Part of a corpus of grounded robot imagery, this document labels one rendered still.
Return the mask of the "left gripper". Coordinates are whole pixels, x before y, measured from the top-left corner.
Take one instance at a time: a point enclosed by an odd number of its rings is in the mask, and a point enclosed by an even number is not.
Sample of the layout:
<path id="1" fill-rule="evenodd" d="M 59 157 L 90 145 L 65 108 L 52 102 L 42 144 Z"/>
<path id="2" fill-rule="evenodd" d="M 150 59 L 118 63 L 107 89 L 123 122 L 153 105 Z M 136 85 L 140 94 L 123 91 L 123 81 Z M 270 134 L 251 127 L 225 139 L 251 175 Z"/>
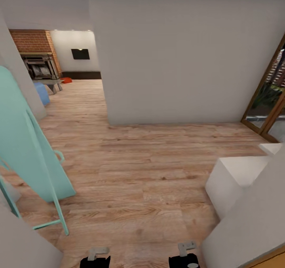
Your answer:
<path id="1" fill-rule="evenodd" d="M 110 264 L 110 256 L 106 258 L 97 258 L 93 261 L 88 261 L 87 258 L 84 258 L 80 262 L 80 268 L 84 268 L 86 266 L 89 266 L 90 268 L 109 268 Z"/>

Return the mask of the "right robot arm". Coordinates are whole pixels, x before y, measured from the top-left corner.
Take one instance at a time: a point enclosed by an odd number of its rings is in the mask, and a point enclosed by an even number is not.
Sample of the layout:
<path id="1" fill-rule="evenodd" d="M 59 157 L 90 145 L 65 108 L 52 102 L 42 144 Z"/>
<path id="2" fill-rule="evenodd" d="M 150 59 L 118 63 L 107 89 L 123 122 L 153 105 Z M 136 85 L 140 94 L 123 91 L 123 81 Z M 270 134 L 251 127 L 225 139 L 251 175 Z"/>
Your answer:
<path id="1" fill-rule="evenodd" d="M 193 253 L 186 253 L 187 250 L 197 248 L 197 243 L 195 241 L 178 243 L 178 248 L 180 250 L 180 256 L 169 257 L 170 268 L 200 268 L 196 255 Z"/>

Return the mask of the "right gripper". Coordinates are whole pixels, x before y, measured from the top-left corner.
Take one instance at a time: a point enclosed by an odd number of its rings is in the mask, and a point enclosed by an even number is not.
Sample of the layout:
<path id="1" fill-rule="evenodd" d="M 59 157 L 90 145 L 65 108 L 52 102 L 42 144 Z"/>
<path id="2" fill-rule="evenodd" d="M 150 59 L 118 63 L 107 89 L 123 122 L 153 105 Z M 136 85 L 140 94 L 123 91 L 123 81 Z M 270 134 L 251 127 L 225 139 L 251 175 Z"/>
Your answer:
<path id="1" fill-rule="evenodd" d="M 176 256 L 176 257 L 169 257 L 169 267 L 170 268 L 182 268 L 184 262 L 186 261 L 194 261 L 197 263 L 196 255 L 193 253 L 187 254 L 186 257 Z"/>

